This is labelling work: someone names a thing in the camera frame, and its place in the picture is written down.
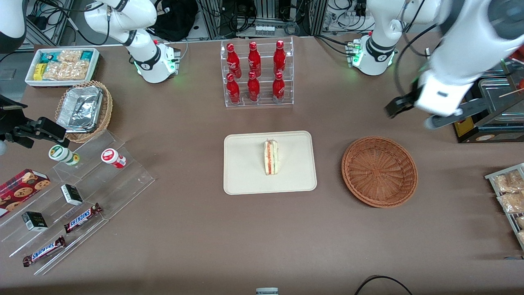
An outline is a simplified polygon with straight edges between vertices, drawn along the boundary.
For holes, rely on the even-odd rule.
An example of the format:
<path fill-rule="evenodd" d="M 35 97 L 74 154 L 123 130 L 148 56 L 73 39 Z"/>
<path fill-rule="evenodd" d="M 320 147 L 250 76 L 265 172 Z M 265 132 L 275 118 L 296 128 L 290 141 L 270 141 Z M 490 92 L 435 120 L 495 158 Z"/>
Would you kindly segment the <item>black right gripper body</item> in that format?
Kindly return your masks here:
<path fill-rule="evenodd" d="M 5 141 L 5 134 L 28 122 L 24 109 L 28 106 L 15 102 L 3 95 L 0 96 L 0 140 Z"/>

